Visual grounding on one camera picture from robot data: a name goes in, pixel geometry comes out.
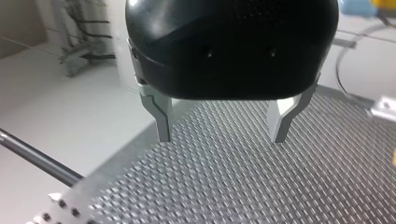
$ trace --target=diamond plate surface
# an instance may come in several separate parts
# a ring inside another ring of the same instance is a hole
[[[173,142],[125,167],[95,217],[108,223],[396,223],[396,127],[315,95],[283,144],[265,102],[203,102]]]

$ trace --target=cable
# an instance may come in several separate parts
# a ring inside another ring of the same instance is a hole
[[[79,22],[79,23],[110,23],[109,21],[83,21],[83,20],[79,20],[74,15],[71,15],[71,13],[68,14],[75,22]]]
[[[385,30],[385,29],[388,29],[388,28],[389,28],[389,26],[386,23],[369,27],[369,28],[363,30],[362,32],[358,33],[354,38],[352,38],[351,41],[359,42],[359,41],[361,41],[364,37],[366,37],[369,34],[372,34],[374,32],[380,31],[380,30]],[[364,103],[359,97],[350,94],[344,88],[344,86],[343,86],[343,84],[341,82],[340,65],[341,65],[341,61],[343,61],[343,59],[346,56],[348,51],[349,51],[349,48],[342,48],[342,50],[340,51],[340,53],[337,56],[337,60],[336,60],[336,63],[335,63],[335,76],[337,78],[337,85],[338,85],[338,88],[340,89],[340,91],[345,95],[346,98],[354,101],[355,103],[357,103],[359,105],[364,105],[364,107],[366,107],[366,103]]]
[[[61,57],[61,56],[56,55],[56,54],[54,54],[54,53],[51,53],[51,52],[49,52],[49,51],[46,51],[46,50],[43,50],[43,49],[38,49],[38,48],[35,48],[35,47],[32,47],[32,46],[23,44],[23,43],[21,43],[21,42],[19,42],[19,41],[12,40],[12,39],[9,39],[9,38],[3,37],[3,36],[0,36],[0,39],[4,39],[4,40],[6,40],[6,41],[8,41],[8,42],[11,42],[11,43],[14,43],[14,44],[17,44],[17,45],[21,45],[21,46],[26,47],[26,48],[28,48],[28,49],[34,49],[34,50],[36,50],[36,51],[48,53],[48,54],[50,54],[50,55],[52,55],[52,56],[55,56],[56,58]]]
[[[70,18],[75,22],[77,28],[86,36],[90,36],[90,37],[97,37],[97,38],[109,38],[112,39],[113,36],[111,35],[95,35],[95,34],[91,34],[88,33],[86,30],[84,30],[84,28],[81,27],[80,22],[78,22],[78,19],[72,14],[70,13],[69,10],[66,10],[67,14],[70,16]]]
[[[83,59],[87,60],[107,60],[107,59],[116,59],[116,55],[114,54],[105,54],[105,55],[94,55],[94,54],[87,54],[81,56]]]

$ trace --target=white floor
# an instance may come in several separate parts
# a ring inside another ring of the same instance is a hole
[[[50,46],[40,46],[52,50]],[[55,57],[26,50],[0,60],[0,128],[87,175],[152,122],[139,95],[106,63],[78,77]],[[0,218],[25,223],[67,187],[0,147]]]

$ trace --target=white wall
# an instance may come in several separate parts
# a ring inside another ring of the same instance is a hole
[[[395,30],[382,32],[391,38]],[[337,33],[337,37],[351,39],[354,35]],[[333,46],[323,65],[319,84],[337,89],[335,61],[341,48]],[[340,74],[344,87],[351,93],[377,100],[381,95],[396,98],[396,44],[364,38],[351,49],[341,63]]]
[[[57,33],[57,26],[55,23],[55,19],[52,13],[51,1],[52,0],[35,0],[40,11],[41,19],[44,23],[44,26],[47,28],[47,36],[49,38],[49,42],[53,45],[61,46],[61,40]],[[84,10],[84,19],[85,20],[100,20],[106,21],[108,20],[107,16],[107,4],[106,0],[80,0],[83,10]],[[68,31],[70,35],[77,36],[78,30],[76,28],[75,23],[68,18],[68,16],[64,13],[64,21],[67,25]],[[103,34],[108,35],[110,33],[110,27],[108,24],[85,24],[88,32],[92,34]],[[113,53],[113,42],[110,39],[101,40],[106,42],[106,53]]]
[[[134,66],[128,47],[128,32],[125,22],[126,0],[107,0],[108,17],[110,19],[111,34],[114,36],[114,50],[117,55],[121,85],[130,91],[137,91],[134,79]]]
[[[43,24],[34,1],[0,0],[0,36],[36,46],[46,41]],[[0,59],[26,47],[0,39]]]

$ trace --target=black plastic cover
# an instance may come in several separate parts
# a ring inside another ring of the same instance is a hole
[[[269,100],[312,85],[337,0],[128,0],[143,79],[184,99]]]

